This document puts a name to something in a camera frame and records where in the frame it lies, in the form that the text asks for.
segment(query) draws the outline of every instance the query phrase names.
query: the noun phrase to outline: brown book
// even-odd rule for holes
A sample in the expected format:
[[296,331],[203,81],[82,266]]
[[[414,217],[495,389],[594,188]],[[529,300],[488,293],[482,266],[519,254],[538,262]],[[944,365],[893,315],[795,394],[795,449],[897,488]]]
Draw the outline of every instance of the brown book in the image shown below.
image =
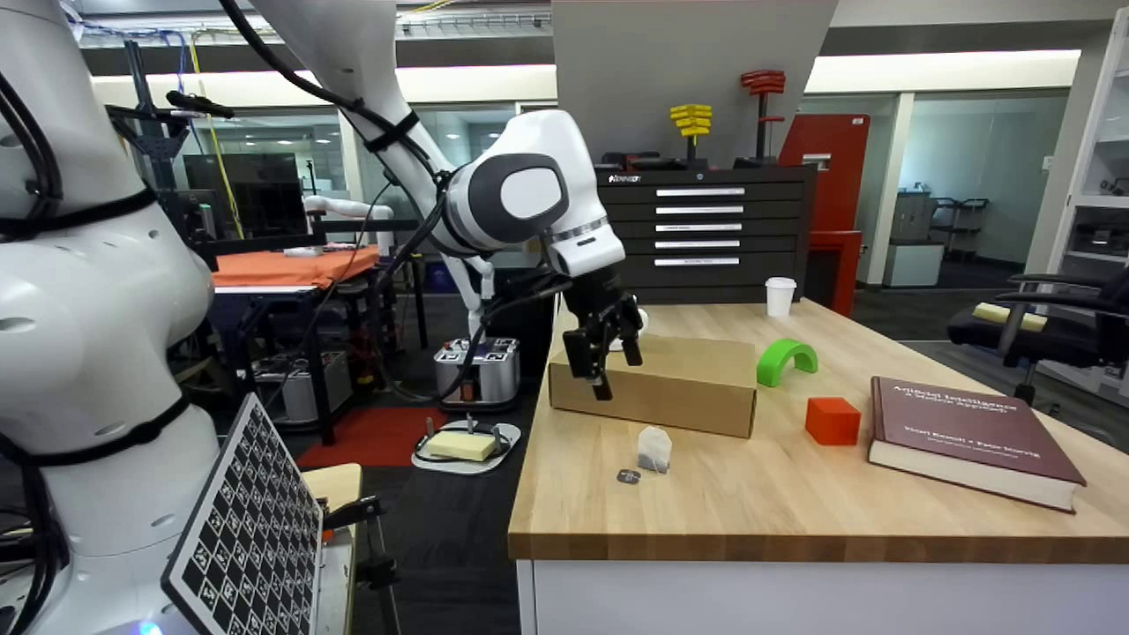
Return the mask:
[[1087,485],[1025,401],[872,380],[869,463],[1072,513]]

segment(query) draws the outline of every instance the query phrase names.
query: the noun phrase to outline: floor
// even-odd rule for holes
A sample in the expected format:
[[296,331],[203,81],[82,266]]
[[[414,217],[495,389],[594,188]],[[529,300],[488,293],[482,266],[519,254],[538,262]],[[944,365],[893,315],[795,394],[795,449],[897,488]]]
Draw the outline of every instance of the floor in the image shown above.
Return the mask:
[[[883,336],[906,342],[990,389],[1007,392],[1015,369],[999,368],[985,354],[944,342],[944,319],[1006,291],[990,269],[960,269],[942,276],[937,291],[857,291],[857,322]],[[529,427],[532,399],[506,420]],[[1060,386],[1039,386],[1039,406],[1064,425],[1103,438],[1129,451],[1123,414],[1103,411]],[[478,480],[455,480],[414,468],[368,468],[364,488],[383,498],[383,545],[399,563],[394,615],[401,635],[519,635],[514,572],[503,554],[503,527],[522,468],[514,451],[498,472]],[[0,466],[0,507],[18,503],[18,480]],[[355,635],[394,633],[389,596],[382,588],[355,588]]]

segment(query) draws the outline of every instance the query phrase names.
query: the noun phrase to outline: humanoid robot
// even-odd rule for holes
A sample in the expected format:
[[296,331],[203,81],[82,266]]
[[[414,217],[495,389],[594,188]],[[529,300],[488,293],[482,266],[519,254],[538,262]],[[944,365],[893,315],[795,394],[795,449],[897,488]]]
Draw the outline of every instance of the humanoid robot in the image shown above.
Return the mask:
[[[394,0],[257,10],[432,217],[450,269],[545,239],[582,324],[566,354],[601,389],[611,340],[630,342],[637,315],[604,280],[624,248],[575,124],[519,115],[482,158],[450,171],[394,86]],[[217,441],[164,351],[203,322],[208,269],[133,173],[51,0],[0,0],[0,112],[0,449],[37,507],[43,563],[18,629],[189,633],[160,574]]]

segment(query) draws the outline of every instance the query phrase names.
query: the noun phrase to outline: paper cup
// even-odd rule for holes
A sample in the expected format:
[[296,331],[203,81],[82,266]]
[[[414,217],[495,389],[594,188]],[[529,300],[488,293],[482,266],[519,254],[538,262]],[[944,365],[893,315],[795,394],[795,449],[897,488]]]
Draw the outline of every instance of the paper cup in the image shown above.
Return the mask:
[[765,280],[765,309],[770,309],[770,319],[788,319],[795,298],[798,298],[798,281],[795,280],[783,280],[783,276]]

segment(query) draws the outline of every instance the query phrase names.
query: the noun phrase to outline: chair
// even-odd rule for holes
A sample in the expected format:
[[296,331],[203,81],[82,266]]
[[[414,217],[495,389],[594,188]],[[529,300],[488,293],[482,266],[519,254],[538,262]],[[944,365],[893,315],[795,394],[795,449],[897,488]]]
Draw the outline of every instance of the chair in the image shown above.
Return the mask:
[[[1129,360],[1129,272],[1116,280],[1015,276],[1018,291],[987,305],[1006,308],[1000,322],[985,309],[960,309],[950,322],[950,342],[993,351],[1006,368],[1058,360],[1069,368],[1112,368],[1125,375]],[[1024,315],[1055,308],[1039,329],[1024,329]]]

